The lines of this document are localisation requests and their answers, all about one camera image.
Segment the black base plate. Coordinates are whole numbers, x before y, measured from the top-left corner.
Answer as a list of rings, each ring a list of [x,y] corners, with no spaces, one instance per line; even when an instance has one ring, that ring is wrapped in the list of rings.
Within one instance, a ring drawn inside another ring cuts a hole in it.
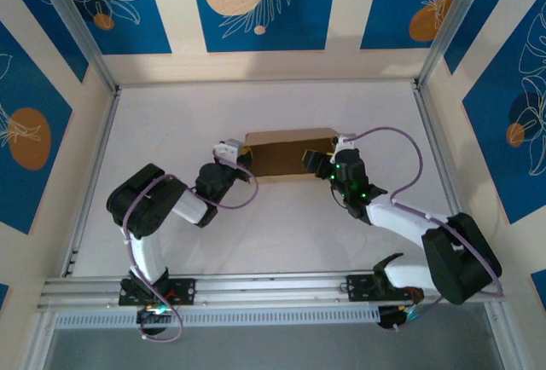
[[[154,284],[154,289],[170,304],[193,305],[195,298],[194,279],[163,279]],[[119,306],[145,306],[162,304],[162,301],[137,278],[125,278],[120,283]]]
[[[348,275],[346,292],[350,302],[394,302],[419,303],[424,291],[418,287],[395,287],[385,276],[376,274]]]

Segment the long aluminium mounting rail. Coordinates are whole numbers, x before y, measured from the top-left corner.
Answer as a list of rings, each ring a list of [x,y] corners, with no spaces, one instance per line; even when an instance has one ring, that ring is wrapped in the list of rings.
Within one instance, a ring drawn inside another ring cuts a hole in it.
[[[194,309],[265,309],[348,305],[340,290],[348,275],[371,275],[371,270],[337,272],[174,275],[194,279]],[[38,297],[41,312],[119,309],[120,277],[49,278]]]

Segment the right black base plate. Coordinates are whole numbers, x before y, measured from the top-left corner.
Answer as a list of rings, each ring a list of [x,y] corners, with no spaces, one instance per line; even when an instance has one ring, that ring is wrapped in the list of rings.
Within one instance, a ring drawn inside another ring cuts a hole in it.
[[[418,287],[395,287],[385,276],[376,274],[348,275],[346,292],[350,302],[394,302],[419,303],[424,291]]]

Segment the thin aluminium edge rail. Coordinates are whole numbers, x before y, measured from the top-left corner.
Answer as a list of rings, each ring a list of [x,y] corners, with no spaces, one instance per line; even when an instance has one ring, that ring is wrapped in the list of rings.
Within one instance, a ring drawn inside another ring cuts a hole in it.
[[[178,81],[152,82],[141,84],[120,84],[120,90],[128,89],[155,89],[180,88],[186,86],[213,86],[236,85],[266,86],[266,85],[293,85],[293,84],[414,84],[414,78],[326,78],[326,79],[258,79],[258,80],[211,80],[211,81]]]

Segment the brown cardboard paper box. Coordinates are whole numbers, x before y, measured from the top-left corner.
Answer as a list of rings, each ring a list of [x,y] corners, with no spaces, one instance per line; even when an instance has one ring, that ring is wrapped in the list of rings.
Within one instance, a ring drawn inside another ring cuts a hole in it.
[[[338,134],[331,128],[247,133],[244,148],[253,156],[250,171],[259,183],[311,180],[314,175],[303,163],[305,152],[332,153],[332,139]]]

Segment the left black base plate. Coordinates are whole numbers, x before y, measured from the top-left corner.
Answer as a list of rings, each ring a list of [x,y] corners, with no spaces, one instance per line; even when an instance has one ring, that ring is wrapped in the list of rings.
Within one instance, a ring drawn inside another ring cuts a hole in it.
[[[194,279],[163,279],[154,284],[154,289],[170,304],[193,305],[195,298]],[[119,306],[145,306],[162,304],[162,301],[137,278],[125,278],[120,283]]]

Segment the aluminium side rail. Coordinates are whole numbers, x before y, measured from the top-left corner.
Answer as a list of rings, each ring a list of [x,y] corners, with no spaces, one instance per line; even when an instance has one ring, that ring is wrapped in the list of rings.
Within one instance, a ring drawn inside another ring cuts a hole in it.
[[[78,211],[77,218],[73,225],[72,236],[70,238],[67,252],[61,266],[60,277],[66,278],[73,274],[73,265],[78,256],[79,247],[84,235],[84,229],[89,217],[90,207],[93,196],[96,191],[96,185],[100,175],[103,159],[107,150],[108,140],[113,127],[113,121],[119,105],[120,87],[117,86],[111,102],[109,103],[105,124],[100,134],[96,154],[91,168],[90,177],[87,181],[86,190],[82,205]]]
[[[471,220],[457,196],[450,168],[453,161],[439,122],[434,117],[432,103],[422,91],[414,88],[416,105],[430,147],[431,160],[424,166],[426,173],[435,176],[433,187],[427,190],[425,211],[432,220],[439,220],[424,234],[424,250],[432,272],[454,272],[465,275],[483,269],[480,260],[468,250],[472,240],[481,246],[485,240],[477,224]]]

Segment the aluminium frame post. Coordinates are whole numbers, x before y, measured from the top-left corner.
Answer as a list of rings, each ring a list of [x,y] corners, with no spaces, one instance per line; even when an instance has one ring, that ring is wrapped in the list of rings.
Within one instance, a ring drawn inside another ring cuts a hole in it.
[[[73,0],[50,1],[85,59],[95,69],[98,78],[111,95],[117,95],[118,86],[114,82],[113,76],[102,58],[102,52]]]
[[[453,37],[464,21],[474,0],[453,0],[447,16],[441,24],[436,38],[433,40],[427,57],[423,63],[418,77],[415,80],[415,87],[422,91],[427,81],[432,76],[435,67],[443,58],[445,51],[450,46]]]

